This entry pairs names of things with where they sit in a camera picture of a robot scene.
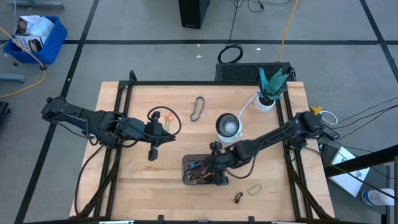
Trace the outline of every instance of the black floor stripe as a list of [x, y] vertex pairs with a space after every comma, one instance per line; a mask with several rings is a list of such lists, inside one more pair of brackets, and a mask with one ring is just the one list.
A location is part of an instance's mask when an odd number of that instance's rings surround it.
[[394, 76], [395, 76], [395, 78], [396, 78], [396, 80], [398, 82], [397, 64], [396, 64], [394, 58], [392, 57], [392, 55], [390, 53], [390, 50], [388, 49], [388, 46], [386, 45], [386, 42], [384, 41], [384, 38], [383, 38], [383, 36], [382, 36], [382, 34], [381, 34], [377, 24], [376, 24], [376, 21], [373, 18], [373, 15], [371, 13], [371, 10], [370, 10], [368, 4], [366, 3], [365, 0], [360, 0], [360, 2], [361, 2], [361, 5], [362, 5], [362, 7], [363, 7], [363, 9], [365, 11], [366, 17], [368, 17], [368, 20], [369, 20], [369, 22], [370, 22], [370, 24], [372, 26], [374, 34], [377, 37], [377, 40], [380, 41], [380, 43], [381, 43], [381, 49], [383, 50], [384, 56], [386, 56], [387, 62], [390, 65], [392, 73], [394, 74]]
[[19, 207], [17, 217], [15, 219], [15, 224], [21, 224], [24, 222], [27, 210], [29, 208], [30, 201], [32, 200], [33, 193], [35, 192], [37, 181], [39, 180], [40, 173], [42, 171], [45, 158], [50, 148], [51, 140], [55, 132], [56, 124], [50, 124], [49, 130], [45, 135], [44, 143], [42, 149], [40, 150], [39, 158], [36, 161], [35, 168], [33, 170], [32, 176], [30, 177], [29, 184], [27, 185], [24, 198]]
[[66, 98], [67, 95], [68, 95], [70, 84], [71, 84], [71, 82], [73, 80], [73, 75], [75, 74], [76, 67], [77, 67], [77, 64], [78, 64], [79, 59], [80, 59], [81, 51], [83, 50], [83, 46], [85, 44], [85, 40], [87, 38], [88, 31], [90, 30], [91, 23], [93, 22], [94, 14], [95, 14], [95, 11], [97, 10], [97, 6], [98, 6], [99, 1], [100, 0], [94, 0], [93, 5], [92, 5], [91, 10], [90, 10], [90, 13], [88, 14], [88, 18], [87, 18], [85, 27], [83, 29], [83, 33], [81, 34], [79, 43], [77, 45], [75, 56], [73, 57], [73, 60], [72, 60], [72, 63], [70, 65], [67, 78], [65, 80], [65, 83], [63, 84], [63, 88], [62, 88], [61, 95], [60, 95], [63, 98]]
[[[90, 29], [91, 22], [93, 21], [94, 14], [95, 14], [96, 8], [98, 6], [98, 2], [99, 2], [99, 0], [94, 0], [93, 5], [92, 5], [91, 10], [90, 10], [90, 13], [88, 14], [88, 18], [87, 18], [85, 27], [83, 29], [83, 33], [81, 35], [80, 41], [78, 43], [78, 47], [76, 49], [75, 56], [74, 56], [74, 58], [72, 60], [72, 64], [70, 65], [70, 69], [69, 69], [69, 72], [68, 72], [68, 75], [67, 75], [67, 79], [65, 80], [65, 84], [64, 84], [64, 86], [62, 88], [62, 92], [61, 92], [61, 96], [62, 97], [66, 97], [66, 95], [68, 93], [68, 90], [69, 90], [69, 87], [70, 87], [70, 82], [71, 82], [71, 80], [73, 78], [73, 74], [75, 73], [76, 66], [77, 66], [77, 63], [78, 63], [79, 58], [80, 58], [81, 50], [83, 48], [84, 41], [87, 38], [88, 30]], [[42, 171], [42, 168], [43, 168], [43, 165], [44, 165], [44, 162], [45, 162], [45, 158], [47, 157], [47, 153], [49, 151], [49, 148], [50, 148], [50, 145], [51, 145], [51, 141], [52, 141], [52, 138], [53, 138], [53, 135], [54, 135], [56, 127], [57, 127], [56, 124], [51, 124], [50, 127], [49, 127], [49, 130], [47, 131], [47, 134], [46, 134], [45, 139], [44, 139], [43, 146], [42, 146], [42, 148], [40, 150], [39, 158], [37, 159], [35, 168], [33, 170], [32, 176], [30, 177], [30, 181], [29, 181], [27, 189], [25, 191], [24, 198], [22, 199], [21, 206], [19, 207], [19, 211], [18, 211], [17, 217], [16, 217], [15, 222], [14, 222], [16, 224], [20, 224], [20, 223], [24, 222], [26, 213], [27, 213], [28, 208], [29, 208], [30, 201], [32, 200], [32, 196], [34, 194], [37, 182], [38, 182], [39, 177], [40, 177], [40, 173]]]
[[[79, 44], [80, 40], [64, 40], [63, 44]], [[279, 45], [281, 40], [232, 40], [232, 44]], [[228, 40], [85, 40], [90, 45], [172, 45], [172, 44], [227, 44]], [[398, 40], [286, 40], [286, 45], [398, 45]]]

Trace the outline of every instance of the wooden table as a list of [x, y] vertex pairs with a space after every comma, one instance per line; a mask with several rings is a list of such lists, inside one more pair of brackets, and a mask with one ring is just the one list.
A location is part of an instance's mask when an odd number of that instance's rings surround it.
[[[96, 110], [113, 110], [117, 86], [117, 82], [102, 84]], [[293, 114], [308, 110], [303, 83], [288, 83], [288, 88]], [[217, 139], [215, 122], [218, 116], [223, 113], [238, 115], [257, 89], [258, 86], [134, 85], [129, 117], [147, 122], [148, 111], [164, 105], [180, 116], [182, 130], [175, 142], [159, 147], [159, 156], [154, 162], [147, 160], [147, 143], [139, 142], [132, 148], [123, 149], [112, 219], [156, 220], [158, 215], [164, 215], [165, 220], [247, 221], [248, 216], [254, 216], [256, 221], [294, 220], [282, 143], [259, 153], [254, 171], [247, 179], [230, 177], [229, 185], [221, 187], [187, 186], [182, 183], [182, 157], [186, 154], [209, 154], [209, 143]], [[190, 115], [197, 96], [203, 96], [206, 104], [201, 118], [192, 122]], [[160, 112], [162, 117], [168, 114], [163, 109]], [[246, 108], [241, 119], [241, 139], [254, 139], [279, 127], [276, 107], [263, 114], [255, 109], [254, 101]], [[174, 120], [170, 132], [177, 128], [178, 123]], [[316, 149], [317, 143], [308, 140], [308, 146]], [[88, 144], [84, 160], [96, 148]], [[325, 211], [334, 216], [320, 156], [305, 149], [301, 155], [309, 191]], [[83, 173], [78, 196], [79, 209], [84, 207], [98, 188], [103, 159], [104, 150], [89, 162]], [[244, 175], [249, 168], [250, 165], [246, 165], [233, 172]], [[262, 190], [250, 196], [246, 191], [254, 184], [261, 184]], [[234, 197], [238, 192], [244, 195], [235, 204]], [[299, 202], [303, 205], [301, 194], [299, 196]], [[103, 205], [107, 199], [108, 193], [105, 193]], [[104, 208], [102, 206], [101, 214], [104, 214]], [[304, 217], [303, 206], [300, 209]]]

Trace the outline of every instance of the green rubber band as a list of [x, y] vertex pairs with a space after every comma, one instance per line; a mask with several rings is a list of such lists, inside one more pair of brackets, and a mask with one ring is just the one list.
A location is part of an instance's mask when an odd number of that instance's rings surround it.
[[167, 118], [166, 122], [164, 123], [164, 129], [166, 131], [170, 131], [169, 125], [170, 125], [170, 120]]
[[261, 189], [262, 189], [261, 184], [256, 184], [248, 189], [248, 194], [251, 196], [255, 196], [256, 194], [258, 194], [261, 191]]

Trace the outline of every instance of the green plant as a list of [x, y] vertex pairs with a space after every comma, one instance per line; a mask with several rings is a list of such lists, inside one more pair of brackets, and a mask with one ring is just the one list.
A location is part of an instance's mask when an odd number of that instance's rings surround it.
[[268, 100], [280, 99], [280, 94], [287, 90], [282, 88], [282, 85], [285, 83], [287, 77], [289, 77], [289, 74], [283, 75], [282, 68], [280, 68], [279, 71], [268, 81], [264, 69], [260, 68], [260, 91], [257, 94], [260, 98], [265, 98]]

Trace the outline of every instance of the blue plastic crate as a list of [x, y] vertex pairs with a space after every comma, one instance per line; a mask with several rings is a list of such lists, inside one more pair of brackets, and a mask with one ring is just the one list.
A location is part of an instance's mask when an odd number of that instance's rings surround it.
[[[58, 16], [46, 16], [51, 22], [54, 23], [47, 40], [40, 52], [32, 52], [43, 64], [53, 64], [57, 58], [58, 52], [61, 49], [62, 43], [65, 40], [68, 31], [62, 25]], [[6, 46], [3, 49], [4, 53], [12, 55], [15, 59], [21, 63], [38, 63], [28, 53], [23, 52], [17, 45], [8, 40]]]

